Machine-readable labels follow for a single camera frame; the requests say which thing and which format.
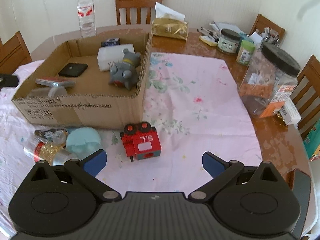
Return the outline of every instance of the small jar with black lid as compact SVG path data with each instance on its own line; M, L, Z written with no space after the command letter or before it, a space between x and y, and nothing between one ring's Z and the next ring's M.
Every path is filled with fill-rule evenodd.
M284 50L264 44L252 56L239 87L239 95L250 114L267 117L276 114L298 85L300 65Z
M222 29L218 42L218 50L225 54L236 53L240 38L238 33L229 29Z

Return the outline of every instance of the red toy train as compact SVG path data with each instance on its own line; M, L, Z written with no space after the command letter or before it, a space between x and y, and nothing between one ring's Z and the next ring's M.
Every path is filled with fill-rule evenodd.
M148 122L138 124L127 124L120 137L125 148L125 152L133 162L133 157L137 160L160 156L161 145L155 127L151 127Z

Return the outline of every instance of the black wheel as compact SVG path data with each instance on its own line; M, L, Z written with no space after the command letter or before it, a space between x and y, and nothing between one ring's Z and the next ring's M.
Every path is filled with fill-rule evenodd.
M138 129L142 133L150 132L151 124L149 124L148 122L141 122L138 124Z
M137 127L135 124L129 123L124 127L123 131L126 135L134 135L137 131Z

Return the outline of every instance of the gray plush toy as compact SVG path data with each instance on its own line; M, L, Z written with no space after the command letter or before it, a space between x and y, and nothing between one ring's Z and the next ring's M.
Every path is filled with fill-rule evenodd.
M110 81L109 84L116 86L125 86L127 90L138 83L138 73L136 67L140 65L141 54L131 53L128 49L123 50L124 57L122 62L116 63L110 68Z

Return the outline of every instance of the white wall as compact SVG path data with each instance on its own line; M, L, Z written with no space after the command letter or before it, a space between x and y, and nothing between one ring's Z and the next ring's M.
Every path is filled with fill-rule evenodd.
M259 12L286 30L281 48L303 68L320 60L320 0L262 0Z
M79 29L77 0L0 0L0 37L6 42L18 30L32 52L52 35ZM261 0L163 0L186 14L191 27L213 20L228 21L249 31L257 17ZM94 0L96 25L116 25L114 0Z

